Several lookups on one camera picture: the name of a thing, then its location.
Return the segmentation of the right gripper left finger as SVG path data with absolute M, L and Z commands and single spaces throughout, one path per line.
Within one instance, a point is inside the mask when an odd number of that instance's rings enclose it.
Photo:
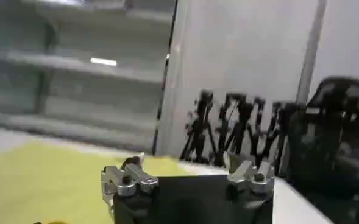
M 130 198 L 137 193 L 151 196 L 159 188 L 159 179 L 143 170 L 145 153 L 128 157 L 120 167 L 105 166 L 101 171 L 102 199 L 111 213 L 115 212 L 115 197 Z

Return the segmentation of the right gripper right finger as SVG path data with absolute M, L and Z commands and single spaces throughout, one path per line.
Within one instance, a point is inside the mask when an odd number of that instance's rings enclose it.
M 275 168 L 267 159 L 256 165 L 253 156 L 224 152 L 222 158 L 229 171 L 227 181 L 237 191 L 249 189 L 255 194 L 268 194 L 274 190 Z

